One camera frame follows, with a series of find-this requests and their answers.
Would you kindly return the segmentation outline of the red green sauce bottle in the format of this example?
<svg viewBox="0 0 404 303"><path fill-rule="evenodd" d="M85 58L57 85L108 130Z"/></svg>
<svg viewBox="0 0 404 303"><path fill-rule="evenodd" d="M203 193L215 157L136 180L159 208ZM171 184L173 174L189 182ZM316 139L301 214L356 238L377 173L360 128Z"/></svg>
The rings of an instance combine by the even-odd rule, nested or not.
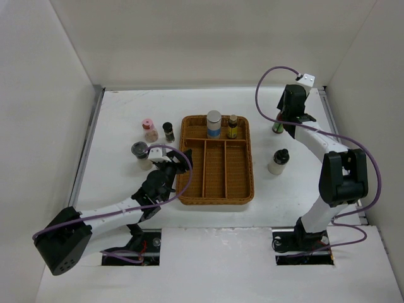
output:
<svg viewBox="0 0 404 303"><path fill-rule="evenodd" d="M282 134L283 131L284 131L284 128L283 128L283 124L281 123L281 121L282 121L282 113L281 112L279 112L278 115L276 116L276 120L277 120L277 122L275 122L273 124L273 126L272 126L272 131L275 134Z"/></svg>

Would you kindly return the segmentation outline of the silver cap blue label shaker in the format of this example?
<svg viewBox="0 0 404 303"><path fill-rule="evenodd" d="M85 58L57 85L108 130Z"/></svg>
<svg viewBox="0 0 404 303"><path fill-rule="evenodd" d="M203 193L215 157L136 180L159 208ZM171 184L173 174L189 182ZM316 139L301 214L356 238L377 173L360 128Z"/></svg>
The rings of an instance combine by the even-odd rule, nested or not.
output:
<svg viewBox="0 0 404 303"><path fill-rule="evenodd" d="M222 115L217 110L211 110L206 116L207 137L219 139L221 133Z"/></svg>

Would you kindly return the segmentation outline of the brown cap yellow oil bottle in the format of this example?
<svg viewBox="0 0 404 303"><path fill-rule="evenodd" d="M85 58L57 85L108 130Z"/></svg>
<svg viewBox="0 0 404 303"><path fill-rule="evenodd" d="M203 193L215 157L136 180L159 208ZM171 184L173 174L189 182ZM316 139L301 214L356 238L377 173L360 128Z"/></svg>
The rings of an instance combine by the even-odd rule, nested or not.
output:
<svg viewBox="0 0 404 303"><path fill-rule="evenodd" d="M228 119L227 123L227 138L228 139L236 139L238 132L238 123L237 123L237 116L231 115Z"/></svg>

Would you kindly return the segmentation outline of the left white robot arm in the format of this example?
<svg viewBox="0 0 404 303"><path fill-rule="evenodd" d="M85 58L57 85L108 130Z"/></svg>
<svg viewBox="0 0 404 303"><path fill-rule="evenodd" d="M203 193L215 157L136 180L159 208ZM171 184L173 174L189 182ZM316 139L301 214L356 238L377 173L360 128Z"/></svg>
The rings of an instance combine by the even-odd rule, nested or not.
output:
<svg viewBox="0 0 404 303"><path fill-rule="evenodd" d="M78 211L69 206L33 235L34 246L52 275L67 273L81 258L93 253L128 263L142 262L141 253L137 258L125 258L123 253L140 248L143 231L139 225L175 199L171 195L174 179L179 174L193 173L193 152L137 142L132 153L140 164L155 166L134 194L95 210Z"/></svg>

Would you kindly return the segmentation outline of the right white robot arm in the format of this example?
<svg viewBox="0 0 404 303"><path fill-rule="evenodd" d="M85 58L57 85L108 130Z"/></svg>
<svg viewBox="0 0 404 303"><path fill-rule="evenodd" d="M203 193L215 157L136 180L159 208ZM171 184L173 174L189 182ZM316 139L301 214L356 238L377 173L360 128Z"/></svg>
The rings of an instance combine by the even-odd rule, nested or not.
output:
<svg viewBox="0 0 404 303"><path fill-rule="evenodd" d="M307 97L303 86L287 85L277 107L284 130L322 163L319 197L311 209L297 219L293 231L273 235L274 247L280 253L320 248L332 219L368 193L365 152L360 148L349 149L322 134L315 118L305 112Z"/></svg>

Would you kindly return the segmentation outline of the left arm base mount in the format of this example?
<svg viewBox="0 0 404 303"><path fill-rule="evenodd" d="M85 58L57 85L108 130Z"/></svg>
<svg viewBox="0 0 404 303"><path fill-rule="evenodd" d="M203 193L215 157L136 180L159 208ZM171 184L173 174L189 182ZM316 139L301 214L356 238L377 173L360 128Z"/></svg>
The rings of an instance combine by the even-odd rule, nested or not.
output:
<svg viewBox="0 0 404 303"><path fill-rule="evenodd" d="M102 266L159 266L162 246L161 229L141 229L128 225L131 238L125 246L107 249Z"/></svg>

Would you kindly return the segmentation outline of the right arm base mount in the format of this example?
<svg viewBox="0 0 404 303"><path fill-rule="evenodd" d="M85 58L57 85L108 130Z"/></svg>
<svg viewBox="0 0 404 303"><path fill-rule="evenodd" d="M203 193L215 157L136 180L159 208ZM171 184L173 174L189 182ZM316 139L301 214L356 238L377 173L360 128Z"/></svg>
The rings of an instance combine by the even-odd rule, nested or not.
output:
<svg viewBox="0 0 404 303"><path fill-rule="evenodd" d="M306 233L298 220L293 228L273 229L272 237L278 266L334 265L331 249L319 250L330 244L326 230Z"/></svg>

